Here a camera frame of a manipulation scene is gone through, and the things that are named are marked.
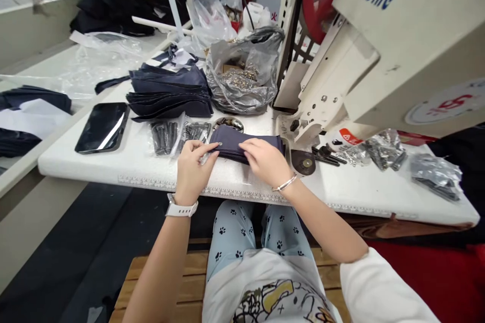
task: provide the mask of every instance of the person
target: person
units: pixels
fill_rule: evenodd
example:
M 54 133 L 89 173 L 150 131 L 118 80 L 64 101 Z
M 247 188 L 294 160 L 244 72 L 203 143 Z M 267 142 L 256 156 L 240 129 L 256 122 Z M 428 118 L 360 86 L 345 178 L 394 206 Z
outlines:
M 178 159 L 175 203 L 192 206 L 207 185 L 217 143 L 188 141 Z M 341 263 L 344 299 L 355 323 L 437 322 L 424 301 L 393 268 L 294 174 L 283 155 L 266 141 L 239 145 L 253 173 L 292 206 L 268 205 L 262 249 L 256 249 L 252 203 L 227 200 L 214 220 L 202 321 L 335 322 L 338 311 L 325 291 L 301 217 L 321 248 Z M 124 323 L 166 323 L 173 319 L 187 252 L 190 217 L 166 217 L 123 318 Z

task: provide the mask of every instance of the white t-shirt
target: white t-shirt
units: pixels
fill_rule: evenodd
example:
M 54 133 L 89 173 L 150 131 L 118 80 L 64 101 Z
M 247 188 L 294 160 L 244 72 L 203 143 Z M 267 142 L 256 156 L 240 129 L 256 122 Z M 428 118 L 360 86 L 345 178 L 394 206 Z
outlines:
M 341 264 L 342 292 L 354 323 L 439 322 L 424 301 L 373 248 Z M 340 322 L 317 267 L 305 256 L 247 250 L 206 285 L 203 323 Z

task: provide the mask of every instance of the white smartwatch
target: white smartwatch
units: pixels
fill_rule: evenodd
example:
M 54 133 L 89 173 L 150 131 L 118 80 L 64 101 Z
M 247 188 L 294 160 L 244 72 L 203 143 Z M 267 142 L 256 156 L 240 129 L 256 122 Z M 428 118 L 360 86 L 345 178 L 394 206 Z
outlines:
M 199 201 L 196 201 L 192 206 L 179 206 L 175 204 L 175 199 L 173 198 L 172 193 L 167 193 L 167 197 L 169 205 L 165 216 L 192 217 L 197 210 L 197 206 L 199 205 Z

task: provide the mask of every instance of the red and white label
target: red and white label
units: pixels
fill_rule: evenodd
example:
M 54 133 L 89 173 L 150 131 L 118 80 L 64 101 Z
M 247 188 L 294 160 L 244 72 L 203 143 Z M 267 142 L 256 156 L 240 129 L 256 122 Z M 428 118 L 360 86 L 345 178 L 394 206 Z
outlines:
M 355 137 L 348 129 L 343 128 L 333 133 L 328 143 L 333 151 L 346 151 L 364 140 Z
M 424 125 L 460 116 L 485 105 L 485 79 L 447 88 L 414 106 L 406 115 L 410 125 Z

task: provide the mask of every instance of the black phone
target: black phone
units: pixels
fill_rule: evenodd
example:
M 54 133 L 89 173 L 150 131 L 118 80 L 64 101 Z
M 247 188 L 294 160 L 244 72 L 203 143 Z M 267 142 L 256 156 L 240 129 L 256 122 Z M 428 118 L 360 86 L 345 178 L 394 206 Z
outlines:
M 124 102 L 98 103 L 92 108 L 74 150 L 92 154 L 118 149 L 128 115 L 129 108 Z

